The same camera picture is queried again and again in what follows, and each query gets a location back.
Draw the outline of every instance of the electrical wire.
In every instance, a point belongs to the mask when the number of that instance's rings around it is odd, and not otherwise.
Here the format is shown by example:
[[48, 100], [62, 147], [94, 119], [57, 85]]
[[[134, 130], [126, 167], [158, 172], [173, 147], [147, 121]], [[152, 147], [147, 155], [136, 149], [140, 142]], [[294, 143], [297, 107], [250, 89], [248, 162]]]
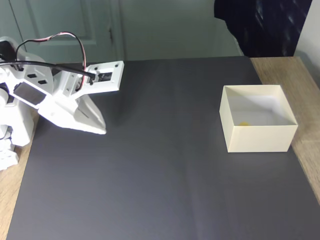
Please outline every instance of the electrical wire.
[[58, 69], [60, 71], [66, 71], [74, 74], [80, 74], [83, 76], [87, 76], [90, 79], [94, 80], [96, 75], [92, 72], [78, 70], [72, 67], [64, 66], [64, 65], [58, 65], [48, 62], [42, 62], [42, 61], [0, 61], [0, 67], [5, 65], [33, 65], [33, 66], [43, 66], [48, 68], [54, 68]]
[[[86, 71], [86, 68], [87, 68], [87, 59], [86, 59], [86, 52], [85, 52], [85, 48], [84, 48], [84, 45], [82, 44], [82, 42], [80, 41], [80, 39], [75, 35], [73, 34], [72, 32], [69, 32], [69, 31], [61, 31], [61, 32], [58, 32], [54, 35], [51, 35], [51, 36], [47, 36], [47, 37], [44, 37], [44, 38], [35, 38], [35, 39], [27, 39], [25, 41], [23, 41], [21, 44], [18, 45], [18, 47], [16, 48], [15, 50], [15, 60], [18, 61], [18, 50], [21, 46], [23, 46], [24, 44], [26, 43], [29, 43], [29, 42], [33, 42], [33, 43], [43, 43], [43, 42], [47, 42], [47, 41], [50, 41], [51, 39], [57, 37], [57, 36], [62, 36], [62, 35], [69, 35], [69, 36], [72, 36], [73, 38], [75, 38], [80, 47], [81, 47], [81, 52], [82, 52], [82, 59], [83, 59], [83, 62], [82, 62], [82, 66], [83, 66], [83, 71], [85, 72]], [[82, 86], [84, 85], [85, 83], [85, 76], [84, 74], [82, 74], [83, 77], [82, 77], [82, 81], [81, 81], [81, 85], [80, 87], [78, 88], [78, 90], [80, 90], [82, 88]]]

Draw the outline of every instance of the door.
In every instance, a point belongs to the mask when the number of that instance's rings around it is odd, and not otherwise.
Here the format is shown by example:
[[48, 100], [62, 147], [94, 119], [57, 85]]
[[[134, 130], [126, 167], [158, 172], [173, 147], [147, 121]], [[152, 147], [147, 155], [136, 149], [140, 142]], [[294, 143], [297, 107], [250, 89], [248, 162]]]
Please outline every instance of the door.
[[[121, 60], [112, 29], [109, 0], [10, 0], [23, 40], [72, 32], [83, 43], [87, 63]], [[43, 43], [27, 43], [29, 53], [50, 63], [81, 63], [78, 41], [58, 36]]]
[[9, 0], [0, 0], [0, 38], [1, 37], [13, 38], [18, 43], [22, 41]]

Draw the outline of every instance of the dark gray mat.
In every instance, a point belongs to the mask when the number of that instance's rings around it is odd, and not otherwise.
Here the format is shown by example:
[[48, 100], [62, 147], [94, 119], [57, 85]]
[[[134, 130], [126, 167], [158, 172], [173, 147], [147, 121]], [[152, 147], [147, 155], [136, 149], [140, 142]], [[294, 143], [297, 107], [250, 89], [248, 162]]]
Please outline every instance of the dark gray mat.
[[7, 239], [318, 239], [291, 148], [227, 153], [222, 88], [241, 84], [261, 84], [246, 57], [126, 62], [92, 96], [107, 135], [39, 121]]

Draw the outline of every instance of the white wall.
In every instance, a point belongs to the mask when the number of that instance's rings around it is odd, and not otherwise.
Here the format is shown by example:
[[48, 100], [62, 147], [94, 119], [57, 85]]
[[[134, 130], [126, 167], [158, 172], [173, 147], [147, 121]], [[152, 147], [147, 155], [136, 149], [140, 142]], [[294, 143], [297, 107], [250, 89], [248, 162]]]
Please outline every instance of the white wall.
[[320, 86], [320, 0], [313, 0], [296, 46], [313, 79]]
[[214, 0], [120, 0], [127, 60], [238, 56]]

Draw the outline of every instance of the open box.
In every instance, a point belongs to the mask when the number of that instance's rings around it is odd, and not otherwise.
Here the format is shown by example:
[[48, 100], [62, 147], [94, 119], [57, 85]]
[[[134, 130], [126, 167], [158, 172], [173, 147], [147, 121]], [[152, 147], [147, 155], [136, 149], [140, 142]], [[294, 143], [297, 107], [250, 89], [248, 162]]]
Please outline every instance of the open box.
[[224, 86], [219, 113], [229, 153], [287, 152], [298, 128], [280, 85]]

